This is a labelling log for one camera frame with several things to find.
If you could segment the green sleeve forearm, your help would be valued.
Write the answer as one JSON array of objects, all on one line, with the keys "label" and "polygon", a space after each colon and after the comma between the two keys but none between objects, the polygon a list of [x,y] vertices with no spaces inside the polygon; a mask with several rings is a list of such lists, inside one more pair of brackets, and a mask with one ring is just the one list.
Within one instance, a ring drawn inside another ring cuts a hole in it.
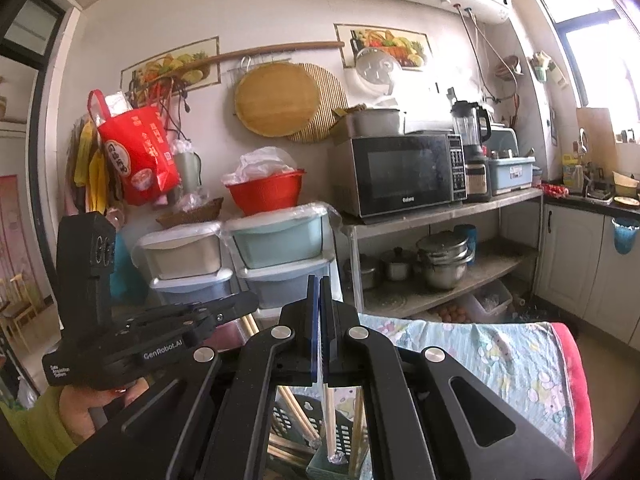
[{"label": "green sleeve forearm", "polygon": [[77,448],[60,413],[62,387],[49,387],[29,410],[11,408],[1,402],[1,413],[15,437],[49,479],[55,477],[62,460]]}]

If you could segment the left hand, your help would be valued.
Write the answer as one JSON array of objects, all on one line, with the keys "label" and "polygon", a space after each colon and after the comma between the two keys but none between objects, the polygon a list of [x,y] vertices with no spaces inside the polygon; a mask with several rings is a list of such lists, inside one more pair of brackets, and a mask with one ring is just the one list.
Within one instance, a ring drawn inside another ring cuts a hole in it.
[{"label": "left hand", "polygon": [[131,386],[110,390],[65,386],[58,399],[61,422],[72,441],[81,444],[96,432],[93,412],[102,410],[114,400],[123,400],[128,406],[148,389],[149,383],[145,378],[139,378]]}]

